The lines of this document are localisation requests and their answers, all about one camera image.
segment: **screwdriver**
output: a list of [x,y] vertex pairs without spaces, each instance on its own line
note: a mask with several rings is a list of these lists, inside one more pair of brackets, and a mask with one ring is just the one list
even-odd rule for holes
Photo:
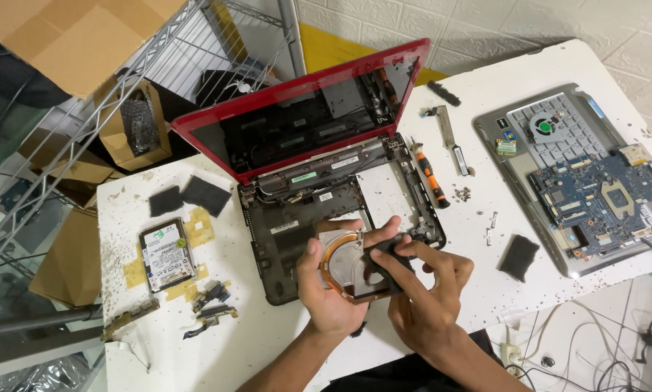
[[416,143],[415,139],[413,138],[411,138],[411,140],[413,141],[413,145],[411,146],[411,151],[413,151],[413,154],[415,154],[415,158],[418,161],[418,166],[420,166],[420,168],[425,173],[425,176],[427,177],[427,182],[430,183],[430,187],[432,188],[432,193],[435,195],[435,199],[437,199],[437,203],[439,203],[439,208],[445,209],[451,206],[451,203],[447,200],[447,197],[444,195],[442,188],[437,183],[437,180],[435,179],[435,174],[432,173],[432,165],[430,165],[430,161],[425,157],[425,154],[423,154],[423,144]]

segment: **connector board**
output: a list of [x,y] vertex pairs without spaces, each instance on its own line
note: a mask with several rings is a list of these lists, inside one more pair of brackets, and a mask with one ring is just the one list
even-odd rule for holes
[[652,234],[639,208],[652,201],[652,162],[645,160],[651,156],[639,144],[615,154],[581,156],[529,175],[558,228],[582,235],[572,257],[606,254]]

